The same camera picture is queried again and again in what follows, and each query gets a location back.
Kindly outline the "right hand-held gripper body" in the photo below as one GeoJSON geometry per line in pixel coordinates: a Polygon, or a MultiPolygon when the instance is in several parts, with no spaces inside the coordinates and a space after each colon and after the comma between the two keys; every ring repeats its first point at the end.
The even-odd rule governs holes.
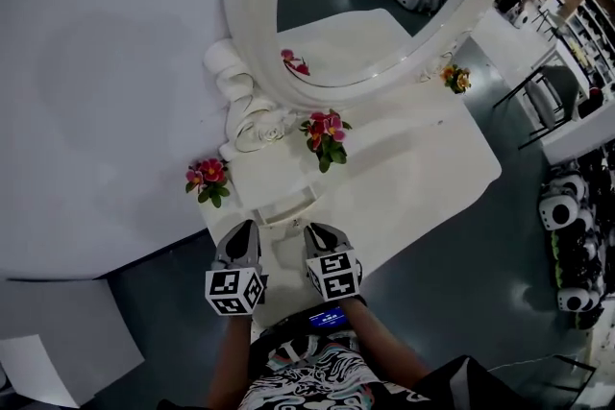
{"type": "Polygon", "coordinates": [[[307,274],[324,301],[359,295],[362,266],[345,232],[322,223],[304,228],[307,274]]]}

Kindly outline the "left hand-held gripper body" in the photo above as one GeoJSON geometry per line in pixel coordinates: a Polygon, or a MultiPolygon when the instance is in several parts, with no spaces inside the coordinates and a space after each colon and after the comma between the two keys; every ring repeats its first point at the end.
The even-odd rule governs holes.
{"type": "Polygon", "coordinates": [[[205,297],[219,316],[252,315],[265,292],[259,230],[254,220],[233,227],[206,271],[205,297]]]}

